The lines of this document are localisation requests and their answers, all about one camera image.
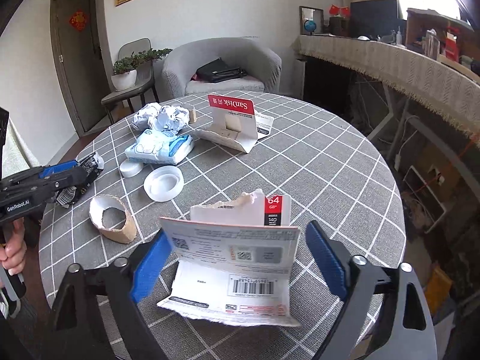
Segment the human hand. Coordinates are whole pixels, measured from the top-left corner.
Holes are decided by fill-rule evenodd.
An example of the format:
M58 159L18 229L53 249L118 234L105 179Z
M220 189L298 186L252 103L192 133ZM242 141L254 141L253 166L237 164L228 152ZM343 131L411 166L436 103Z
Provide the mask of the human hand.
M0 262L3 268L8 270L10 276L21 273L25 267L27 245L23 240L24 235L23 218L16 219L13 221L10 239L4 248L0 246Z

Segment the gray door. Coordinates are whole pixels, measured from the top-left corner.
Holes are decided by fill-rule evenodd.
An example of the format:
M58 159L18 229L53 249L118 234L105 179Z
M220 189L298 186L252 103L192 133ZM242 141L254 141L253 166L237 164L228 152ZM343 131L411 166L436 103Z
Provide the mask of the gray door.
M106 115L100 101L110 93L95 0L57 0L56 6L63 69L75 112L87 132Z

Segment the blue globe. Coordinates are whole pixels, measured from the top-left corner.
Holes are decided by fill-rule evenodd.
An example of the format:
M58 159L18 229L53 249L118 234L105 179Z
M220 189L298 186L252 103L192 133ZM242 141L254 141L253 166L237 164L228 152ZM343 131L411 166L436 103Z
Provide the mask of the blue globe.
M307 20L303 25L308 32L314 32L317 29L317 23L313 20Z

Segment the green plant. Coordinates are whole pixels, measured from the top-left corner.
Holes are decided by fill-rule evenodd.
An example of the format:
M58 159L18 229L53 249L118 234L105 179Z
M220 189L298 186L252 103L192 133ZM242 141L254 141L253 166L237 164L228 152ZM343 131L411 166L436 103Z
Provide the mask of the green plant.
M165 58L169 52L172 51L171 49L163 49L163 50L147 50L141 51L138 54L131 54L131 56L126 56L122 59L119 59L113 65L113 74L123 74L129 71L133 71L141 64L149 61L157 61L159 59Z

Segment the gray chair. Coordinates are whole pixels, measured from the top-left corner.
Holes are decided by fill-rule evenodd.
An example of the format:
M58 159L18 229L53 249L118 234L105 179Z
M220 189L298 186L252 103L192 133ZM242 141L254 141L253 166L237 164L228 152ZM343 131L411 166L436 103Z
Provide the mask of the gray chair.
M216 84L191 81L198 68L218 58L229 66L239 66L248 76ZM165 59L162 79L170 99L234 90L278 93L281 69L280 57L258 42L245 38L213 38L174 49Z
M131 56L132 53L137 54L140 51L147 51L151 49L150 40L147 38L136 40L135 42L124 44L120 51L118 52L118 58L122 59L126 56ZM155 100L159 103L157 89L155 88L155 77L153 74L153 62L147 62L138 66L137 68L137 80L135 85L131 88L125 89L123 91L112 92L111 94L105 96L102 99L102 105L106 109L106 113L109 115L110 123L114 124L113 116L110 111L110 107L114 104L117 104L123 100L128 101L130 111L135 112L133 106L131 105L130 98L135 96L140 96L142 100L142 106L145 106L145 92L149 89L152 89Z

